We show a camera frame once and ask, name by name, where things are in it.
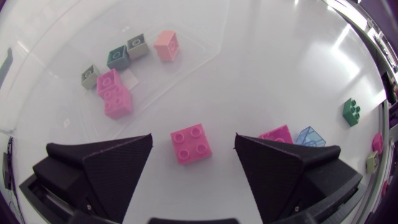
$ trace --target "clear plastic tray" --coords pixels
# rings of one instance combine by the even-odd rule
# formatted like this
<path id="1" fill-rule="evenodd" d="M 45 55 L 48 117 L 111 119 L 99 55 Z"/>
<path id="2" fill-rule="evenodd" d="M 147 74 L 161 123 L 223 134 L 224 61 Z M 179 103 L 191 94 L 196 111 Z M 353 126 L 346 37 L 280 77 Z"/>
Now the clear plastic tray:
<path id="1" fill-rule="evenodd" d="M 115 138 L 179 80 L 220 52 L 228 6 L 228 0 L 117 2 L 83 26 L 55 54 L 27 99 L 29 108 L 25 105 L 21 113 L 23 122 L 35 126 L 35 121 L 45 120 L 41 124 L 49 126 L 48 141 Z M 177 34 L 180 50 L 173 62 L 161 62 L 153 47 L 163 30 Z M 127 68 L 139 82 L 130 90 L 133 112 L 112 120 L 105 116 L 104 102 L 95 88 L 87 91 L 81 86 L 80 75 L 91 64 L 101 73 L 107 72 L 109 51 L 142 33 L 150 52 Z M 45 98 L 51 98 L 52 104 L 35 106 Z"/>

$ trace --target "sage green lego brick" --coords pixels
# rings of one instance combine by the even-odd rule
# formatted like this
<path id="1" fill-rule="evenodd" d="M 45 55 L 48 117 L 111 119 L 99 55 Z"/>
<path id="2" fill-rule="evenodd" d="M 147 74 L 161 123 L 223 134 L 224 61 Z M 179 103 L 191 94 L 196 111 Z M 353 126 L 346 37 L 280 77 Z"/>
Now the sage green lego brick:
<path id="1" fill-rule="evenodd" d="M 356 101 L 352 98 L 348 99 L 344 103 L 343 117 L 351 127 L 355 124 L 358 124 L 360 111 L 361 108 L 359 106 L 356 106 Z"/>
<path id="2" fill-rule="evenodd" d="M 110 51 L 108 61 L 106 63 L 109 69 L 122 70 L 129 66 L 129 64 L 130 58 L 125 45 Z"/>
<path id="3" fill-rule="evenodd" d="M 130 60 L 134 60 L 149 52 L 149 47 L 145 42 L 144 34 L 140 34 L 128 40 L 126 45 Z"/>
<path id="4" fill-rule="evenodd" d="M 85 72 L 81 74 L 81 85 L 89 90 L 93 88 L 97 84 L 97 77 L 100 75 L 100 72 L 96 68 L 95 65 L 91 65 Z"/>
<path id="5" fill-rule="evenodd" d="M 366 173 L 372 174 L 379 165 L 379 157 L 377 156 L 377 151 L 370 153 L 366 159 Z"/>

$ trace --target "pink block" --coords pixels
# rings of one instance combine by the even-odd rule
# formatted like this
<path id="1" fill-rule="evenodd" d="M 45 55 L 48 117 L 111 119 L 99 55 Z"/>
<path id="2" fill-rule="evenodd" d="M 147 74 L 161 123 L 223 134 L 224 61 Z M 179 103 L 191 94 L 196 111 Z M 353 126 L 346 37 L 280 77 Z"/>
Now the pink block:
<path id="1" fill-rule="evenodd" d="M 287 125 L 283 125 L 282 127 L 264 133 L 260 135 L 259 138 L 293 144 L 293 139 L 290 135 L 290 131 Z"/>
<path id="2" fill-rule="evenodd" d="M 176 131 L 170 135 L 175 157 L 181 165 L 210 157 L 213 154 L 201 124 Z"/>
<path id="3" fill-rule="evenodd" d="M 105 93 L 113 89 L 115 85 L 121 85 L 120 76 L 118 71 L 112 69 L 97 78 L 97 94 L 104 99 Z"/>
<path id="4" fill-rule="evenodd" d="M 157 38 L 154 45 L 157 55 L 162 61 L 172 62 L 178 52 L 177 36 L 172 30 L 164 30 Z"/>
<path id="5" fill-rule="evenodd" d="M 388 187 L 388 180 L 384 181 L 383 187 L 381 189 L 381 196 L 384 197 L 387 193 L 387 187 Z"/>
<path id="6" fill-rule="evenodd" d="M 104 99 L 105 115 L 112 119 L 118 119 L 132 112 L 131 94 L 125 86 L 114 85 L 104 94 Z"/>
<path id="7" fill-rule="evenodd" d="M 378 154 L 381 154 L 383 150 L 383 136 L 381 133 L 377 133 L 372 142 L 373 151 L 377 151 Z"/>

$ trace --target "white table surface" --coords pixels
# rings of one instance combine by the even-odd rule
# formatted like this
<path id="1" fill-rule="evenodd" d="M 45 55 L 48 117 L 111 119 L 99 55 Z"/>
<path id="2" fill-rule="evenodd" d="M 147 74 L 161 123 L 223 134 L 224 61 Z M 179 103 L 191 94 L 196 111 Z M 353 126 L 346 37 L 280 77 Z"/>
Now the white table surface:
<path id="1" fill-rule="evenodd" d="M 341 115 L 350 97 L 361 107 L 359 124 L 352 128 Z M 324 2 L 231 1 L 220 54 L 164 93 L 117 136 L 152 133 L 154 138 L 124 222 L 235 217 L 241 223 L 260 223 L 233 150 L 234 137 L 258 136 L 284 124 L 293 138 L 312 126 L 327 146 L 339 145 L 340 159 L 364 174 L 362 183 L 367 185 L 365 160 L 379 131 L 377 107 L 385 99 L 365 45 Z M 30 136 L 16 138 L 18 185 L 47 156 L 45 144 L 53 140 L 53 124 L 26 120 L 39 113 L 34 105 L 44 100 L 28 98 L 17 124 L 16 135 Z M 68 103 L 65 111 L 73 111 Z M 73 122 L 70 127 L 78 127 Z M 169 133 L 197 123 L 203 124 L 213 157 L 180 166 Z M 63 141 L 87 142 L 79 135 L 84 130 L 75 131 Z M 43 223 L 20 190 L 19 198 L 25 220 Z"/>

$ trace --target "transparent blue lego brick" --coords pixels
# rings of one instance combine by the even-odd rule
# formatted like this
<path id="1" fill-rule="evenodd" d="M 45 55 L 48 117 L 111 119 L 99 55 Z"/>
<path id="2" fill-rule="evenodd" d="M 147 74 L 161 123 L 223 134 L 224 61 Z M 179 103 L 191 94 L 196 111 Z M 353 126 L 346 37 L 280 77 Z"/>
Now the transparent blue lego brick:
<path id="1" fill-rule="evenodd" d="M 303 146 L 323 147 L 326 141 L 309 126 L 301 131 L 295 143 Z"/>

